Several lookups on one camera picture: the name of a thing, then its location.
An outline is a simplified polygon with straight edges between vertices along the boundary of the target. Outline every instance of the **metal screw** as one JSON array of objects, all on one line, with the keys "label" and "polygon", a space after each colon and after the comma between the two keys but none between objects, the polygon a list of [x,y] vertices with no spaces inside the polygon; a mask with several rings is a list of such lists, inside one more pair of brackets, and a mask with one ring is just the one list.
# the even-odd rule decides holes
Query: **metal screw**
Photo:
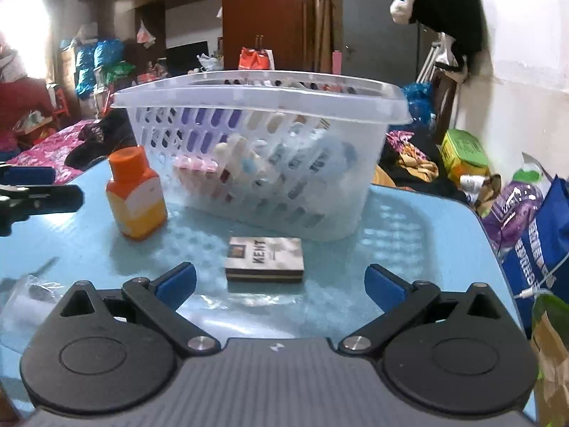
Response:
[{"label": "metal screw", "polygon": [[361,351],[372,346],[372,342],[362,335],[352,335],[343,340],[342,346],[347,350]]},{"label": "metal screw", "polygon": [[209,351],[215,347],[215,340],[205,335],[194,337],[188,342],[188,346],[195,351]]}]

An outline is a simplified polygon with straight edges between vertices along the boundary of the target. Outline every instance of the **white cable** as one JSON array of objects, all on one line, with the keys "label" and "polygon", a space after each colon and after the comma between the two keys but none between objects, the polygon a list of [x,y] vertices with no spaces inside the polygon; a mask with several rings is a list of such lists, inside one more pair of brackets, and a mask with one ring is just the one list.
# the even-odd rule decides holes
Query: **white cable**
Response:
[{"label": "white cable", "polygon": [[569,258],[569,252],[567,252],[567,254],[563,257],[563,259],[561,260],[561,262],[559,262],[557,265],[555,265],[555,267],[553,268],[553,270],[551,270],[550,272],[548,272],[543,279],[536,285],[536,286],[532,286],[528,289],[524,289],[523,291],[521,291],[518,295],[516,295],[514,297],[514,299],[517,298],[530,298],[534,295],[541,295],[541,294],[547,294],[550,293],[552,294],[553,292],[551,292],[549,289],[542,289],[541,286],[543,285],[544,282],[546,282],[551,276],[553,276],[553,274],[555,274],[555,272],[561,268],[561,265],[563,265],[566,261],[567,258]]}]

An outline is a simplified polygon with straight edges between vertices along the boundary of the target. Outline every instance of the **purple package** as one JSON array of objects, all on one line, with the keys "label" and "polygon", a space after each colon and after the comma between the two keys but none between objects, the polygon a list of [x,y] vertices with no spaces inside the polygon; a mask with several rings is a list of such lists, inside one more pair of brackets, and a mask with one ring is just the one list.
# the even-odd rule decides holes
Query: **purple package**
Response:
[{"label": "purple package", "polygon": [[496,250],[513,247],[543,203],[539,188],[513,181],[496,198],[482,225]]}]

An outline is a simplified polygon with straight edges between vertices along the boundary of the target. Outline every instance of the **light blue table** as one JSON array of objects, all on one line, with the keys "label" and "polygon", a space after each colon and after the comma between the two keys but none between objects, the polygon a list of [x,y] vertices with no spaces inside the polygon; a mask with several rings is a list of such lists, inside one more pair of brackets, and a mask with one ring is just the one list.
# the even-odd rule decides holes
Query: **light blue table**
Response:
[{"label": "light blue table", "polygon": [[[428,279],[446,291],[486,282],[519,322],[477,217],[458,202],[372,187],[354,235],[337,242],[303,242],[303,284],[241,284],[228,290],[223,263],[229,237],[275,233],[170,204],[164,228],[145,242],[129,241],[118,232],[106,200],[109,177],[103,162],[75,180],[85,192],[77,214],[35,217],[16,223],[11,237],[0,238],[4,281],[41,272],[46,281],[71,285],[89,279],[97,288],[110,289],[191,261],[197,290],[179,312],[223,342],[230,336],[329,336],[337,344],[381,314],[363,288],[366,267],[379,263],[409,282]],[[29,412],[19,356],[0,348],[0,378],[16,408]]]}]

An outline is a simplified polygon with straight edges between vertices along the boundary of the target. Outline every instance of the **yellow box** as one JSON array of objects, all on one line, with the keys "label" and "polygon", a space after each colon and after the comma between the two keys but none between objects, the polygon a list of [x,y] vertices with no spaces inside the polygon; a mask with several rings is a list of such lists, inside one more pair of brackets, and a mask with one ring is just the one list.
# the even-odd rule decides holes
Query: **yellow box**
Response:
[{"label": "yellow box", "polygon": [[480,142],[464,130],[448,130],[440,154],[448,177],[456,184],[463,175],[489,174],[488,157]]}]

